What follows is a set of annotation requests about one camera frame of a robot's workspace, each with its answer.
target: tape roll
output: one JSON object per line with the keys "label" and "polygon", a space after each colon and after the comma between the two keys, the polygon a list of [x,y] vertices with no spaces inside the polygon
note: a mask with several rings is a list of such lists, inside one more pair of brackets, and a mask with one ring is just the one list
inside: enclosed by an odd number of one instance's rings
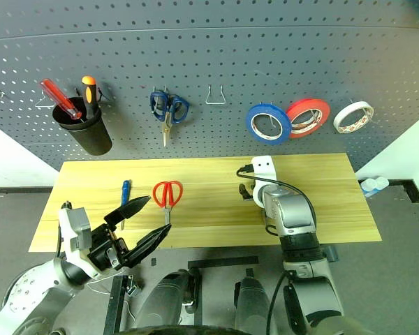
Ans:
{"label": "tape roll", "polygon": [[[357,110],[362,110],[364,112],[363,117],[361,117],[358,121],[348,126],[340,126],[340,123],[349,114],[354,113]],[[369,103],[367,103],[366,101],[358,101],[357,103],[353,103],[349,106],[346,106],[345,108],[339,111],[339,113],[334,119],[334,127],[335,129],[337,129],[339,133],[342,133],[342,134],[352,133],[362,128],[365,124],[367,124],[371,120],[373,115],[374,115],[374,108],[371,107]]]}
{"label": "tape roll", "polygon": [[[310,112],[311,117],[304,122],[295,124],[294,121],[306,112]],[[329,113],[328,103],[321,99],[302,99],[293,103],[286,112],[292,126],[290,138],[303,137],[313,133],[326,122]]]}
{"label": "tape roll", "polygon": [[[273,124],[279,124],[279,127],[281,128],[278,135],[266,135],[258,129],[255,125],[255,118],[260,115],[266,115],[270,117],[270,121],[272,121]],[[286,141],[292,128],[291,122],[286,113],[281,108],[270,103],[260,103],[259,105],[250,108],[245,119],[245,124],[254,138],[256,138],[259,142],[271,145],[281,144]]]}

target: red scissors handle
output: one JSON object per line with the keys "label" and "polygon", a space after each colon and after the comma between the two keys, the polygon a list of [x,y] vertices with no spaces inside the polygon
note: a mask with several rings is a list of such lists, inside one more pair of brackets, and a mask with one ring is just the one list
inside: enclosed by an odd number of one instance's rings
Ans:
{"label": "red scissors handle", "polygon": [[[164,185],[163,194],[161,197],[161,201],[156,197],[156,191],[161,186]],[[179,187],[179,195],[177,199],[174,199],[174,192],[172,190],[172,185],[177,185]],[[166,207],[166,203],[169,198],[169,206],[174,207],[180,200],[183,195],[183,185],[177,180],[173,181],[162,181],[154,186],[154,190],[152,191],[152,197],[156,204],[160,207]]]}

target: wooden table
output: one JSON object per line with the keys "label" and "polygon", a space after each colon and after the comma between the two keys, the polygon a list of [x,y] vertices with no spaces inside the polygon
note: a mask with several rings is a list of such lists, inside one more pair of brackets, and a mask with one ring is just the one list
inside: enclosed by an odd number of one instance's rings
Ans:
{"label": "wooden table", "polygon": [[[29,251],[54,251],[57,212],[69,200],[84,207],[92,229],[121,202],[121,187],[132,179],[131,198],[151,195],[160,181],[178,180],[184,194],[171,212],[171,229],[161,248],[279,244],[264,230],[260,208],[243,201],[238,168],[251,157],[65,162],[54,185]],[[317,216],[320,243],[380,241],[374,219],[346,154],[273,156],[278,180],[303,190]],[[153,200],[126,220],[118,237],[133,248],[137,240],[164,224]]]}

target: red scissors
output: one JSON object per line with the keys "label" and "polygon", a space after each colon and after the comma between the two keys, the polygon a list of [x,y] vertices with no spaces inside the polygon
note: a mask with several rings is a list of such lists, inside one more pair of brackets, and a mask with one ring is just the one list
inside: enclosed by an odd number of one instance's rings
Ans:
{"label": "red scissors", "polygon": [[[156,197],[156,191],[160,186],[164,186],[163,188],[163,195],[161,197],[161,201]],[[174,192],[172,190],[172,185],[177,185],[179,188],[179,195],[176,199],[174,199]],[[172,208],[180,201],[180,198],[183,195],[183,185],[177,180],[173,181],[162,181],[154,186],[154,190],[152,191],[152,196],[156,204],[163,208],[165,212],[165,225],[170,225],[170,211]]]}

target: gray pegboard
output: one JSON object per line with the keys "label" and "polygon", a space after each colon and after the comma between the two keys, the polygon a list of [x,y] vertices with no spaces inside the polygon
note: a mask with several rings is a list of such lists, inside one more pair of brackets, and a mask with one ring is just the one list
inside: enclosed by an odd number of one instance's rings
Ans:
{"label": "gray pegboard", "polygon": [[[0,1],[0,129],[57,169],[65,160],[341,151],[358,169],[419,119],[419,1],[206,2]],[[74,96],[85,74],[110,97],[101,107],[114,147],[100,157],[34,107],[39,80]],[[215,99],[223,85],[227,105],[205,104],[208,84]],[[164,85],[191,103],[167,149],[148,102]],[[314,134],[272,147],[247,132],[252,105],[286,109],[307,97],[331,107]],[[373,123],[338,134],[332,121],[350,99],[375,107]]]}

